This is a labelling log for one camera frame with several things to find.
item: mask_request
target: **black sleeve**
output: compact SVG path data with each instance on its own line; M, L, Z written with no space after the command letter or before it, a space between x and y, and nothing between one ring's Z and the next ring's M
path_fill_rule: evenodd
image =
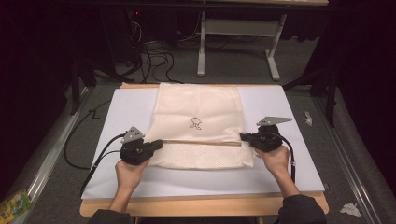
M131 216L111 210L99 209L93 214L88 224L129 224Z
M279 209L281 224L321 224L327 223L323 210L314 198L305 195L293 195L283 200Z

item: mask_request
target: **desk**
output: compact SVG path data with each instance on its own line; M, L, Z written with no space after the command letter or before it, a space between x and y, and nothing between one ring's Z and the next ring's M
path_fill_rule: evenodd
M134 125L143 133L149 130L156 86L123 88L126 89L116 90L114 94L95 157L109 138L130 126ZM248 114L245 116L247 132L257 131L256 122L262 119L263 114L294 120L280 86L239 86L238 90L245 114ZM284 123L278 128L295 148L296 185L303 194L314 197L327 213L329 207L323 195L323 185L296 122ZM118 149L120 143L114 143L108 151ZM82 196L80 213L83 216L89 217L97 209L106 209L110 204L117 189L114 164L119 159L119 155L113 153L99 164ZM276 215L281 205L277 183L261 159L257 159L253 168L210 172L148 167L134 192L128 212L137 217L264 216Z
M280 5L309 5L327 6L328 0L303 0L303 1L279 1L279 0L207 0L207 2L237 2L237 3L257 3L257 4L280 4ZM250 35L272 37L272 45L265 50L265 57L274 81L280 80L280 75L276 68L274 54L280 35L285 25L287 14L282 14L279 21L231 21L207 19L203 11L201 16L201 46L198 56L198 76L205 75L205 35Z

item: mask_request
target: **black drawing on cloth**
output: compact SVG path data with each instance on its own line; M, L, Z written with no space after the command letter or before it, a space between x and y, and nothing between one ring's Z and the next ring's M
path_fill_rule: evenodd
M201 120L200 119L198 119L198 118L192 118L192 119L190 119L191 120L191 122L192 122L192 125L190 126L190 128L196 128L197 130L202 130L201 128L200 128L200 123L202 123L201 122Z

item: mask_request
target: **folded fabric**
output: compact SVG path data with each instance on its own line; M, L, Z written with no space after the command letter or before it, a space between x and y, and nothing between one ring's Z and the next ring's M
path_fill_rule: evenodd
M244 116L236 87L161 84L145 141L162 139L149 165L173 169L253 166L242 142Z

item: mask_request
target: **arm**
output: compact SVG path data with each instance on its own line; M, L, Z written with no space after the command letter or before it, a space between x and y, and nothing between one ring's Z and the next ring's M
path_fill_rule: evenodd
M142 173L149 160L134 166L125 161L116 164L118 188L116 195L107 210L98 210L93 214L89 224L130 223L131 217L126 213L128 202L134 189L139 185Z
M255 149L262 157L265 167L274 176L283 196L283 207L279 209L279 220L288 223L326 223L323 210L315 199L304 196L291 180L288 172L289 151L281 146L271 152Z

